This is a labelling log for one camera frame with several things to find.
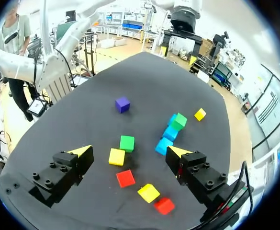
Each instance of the screw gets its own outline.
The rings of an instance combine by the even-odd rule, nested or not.
[[[220,175],[220,179],[221,180],[224,180],[224,179],[226,179],[227,178],[227,174],[226,173],[222,173],[221,175]]]
[[[37,174],[36,172],[34,172],[34,173],[33,173],[33,178],[34,178],[35,180],[39,180],[39,179],[40,179],[40,175]]]
[[[60,171],[63,173],[67,172],[67,167],[66,166],[61,166]]]
[[[49,163],[49,167],[51,167],[52,169],[54,169],[56,167],[56,164],[54,162],[50,162]]]
[[[203,164],[202,167],[205,168],[205,169],[208,169],[210,167],[210,164],[206,162],[205,164]]]
[[[207,183],[206,183],[207,188],[212,188],[213,185],[214,185],[213,181],[207,181]]]
[[[49,188],[51,188],[51,187],[54,186],[54,184],[53,184],[53,182],[52,182],[51,180],[46,180],[46,181],[45,181],[45,185],[46,185],[47,187],[49,187]]]
[[[193,173],[197,173],[198,170],[199,170],[199,168],[198,168],[197,166],[194,166],[194,167],[192,168]]]

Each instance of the black table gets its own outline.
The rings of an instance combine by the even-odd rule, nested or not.
[[[124,114],[115,109],[114,101],[121,96],[131,101]],[[200,108],[207,115],[198,122],[194,114]],[[73,229],[87,229],[86,224],[162,230],[195,226],[205,206],[179,185],[165,157],[154,150],[168,120],[178,112],[188,121],[175,146],[203,152],[212,167],[228,173],[230,131],[223,97],[181,67],[140,53],[99,73],[48,110],[22,137],[2,173],[22,184],[24,178],[31,181],[33,172],[45,168],[56,152],[91,144],[95,162],[81,184],[73,186],[51,210],[14,190],[3,195],[6,185],[0,184],[2,199],[7,206],[12,202],[11,209],[16,207],[39,228],[48,221],[48,227],[60,223],[49,229],[72,229],[67,226],[76,222],[82,227]],[[135,137],[135,150],[126,154],[123,167],[109,165],[110,148],[119,148],[121,135]],[[136,185],[121,189],[116,173],[129,168]],[[160,198],[170,198],[176,209],[170,215],[159,214],[153,203],[146,203],[137,193],[145,184],[153,184]]]

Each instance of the blue cube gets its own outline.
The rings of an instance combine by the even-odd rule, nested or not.
[[[115,107],[120,113],[124,113],[130,108],[130,101],[127,97],[121,97],[115,100]]]
[[[174,143],[166,138],[162,138],[157,144],[155,151],[165,156],[167,154],[167,147],[172,146]]]
[[[164,131],[162,137],[169,139],[170,141],[175,141],[179,131],[175,130],[173,127],[169,126],[167,129]]]
[[[177,114],[174,114],[171,119],[168,122],[168,126],[170,126],[170,124],[173,122],[173,120],[175,120],[175,118],[177,117]]]

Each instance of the purple cube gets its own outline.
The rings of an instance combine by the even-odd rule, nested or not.
[[[120,113],[124,113],[129,110],[130,101],[127,97],[121,97],[115,100],[115,107]]]

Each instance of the red cube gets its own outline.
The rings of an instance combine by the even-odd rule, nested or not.
[[[168,214],[175,208],[174,203],[168,198],[162,198],[154,206],[163,215]]]
[[[116,178],[121,188],[135,184],[134,176],[132,176],[130,169],[124,172],[117,173]]]

